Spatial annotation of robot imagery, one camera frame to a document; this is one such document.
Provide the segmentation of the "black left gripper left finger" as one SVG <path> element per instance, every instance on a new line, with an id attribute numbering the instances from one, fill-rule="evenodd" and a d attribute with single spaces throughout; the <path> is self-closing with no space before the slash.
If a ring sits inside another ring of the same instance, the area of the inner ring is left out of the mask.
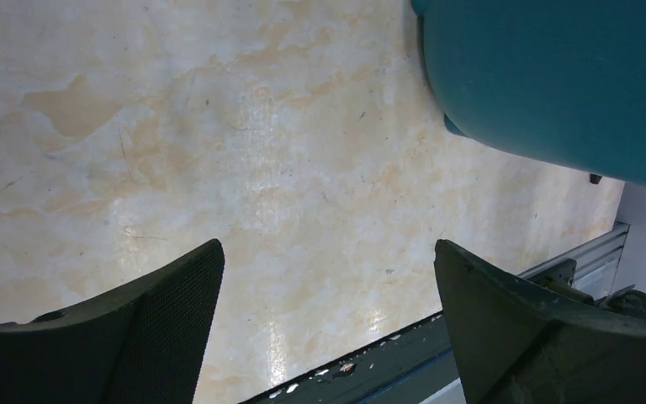
<path id="1" fill-rule="evenodd" d="M 225 269 L 213 239 L 138 279 L 0 324 L 0 403 L 189 403 Z"/>

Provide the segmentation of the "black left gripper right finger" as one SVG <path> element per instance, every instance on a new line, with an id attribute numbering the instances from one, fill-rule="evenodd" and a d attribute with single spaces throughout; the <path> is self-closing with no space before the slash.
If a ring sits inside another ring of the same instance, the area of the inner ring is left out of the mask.
<path id="1" fill-rule="evenodd" d="M 646 321 L 568 299 L 449 241 L 434 269 L 469 403 L 646 403 Z"/>

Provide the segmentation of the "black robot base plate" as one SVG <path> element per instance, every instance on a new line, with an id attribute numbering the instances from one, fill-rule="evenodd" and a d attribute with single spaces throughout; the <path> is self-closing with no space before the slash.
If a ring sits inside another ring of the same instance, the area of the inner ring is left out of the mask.
<path id="1" fill-rule="evenodd" d="M 420 403 L 458 378 L 439 311 L 247 403 Z"/>

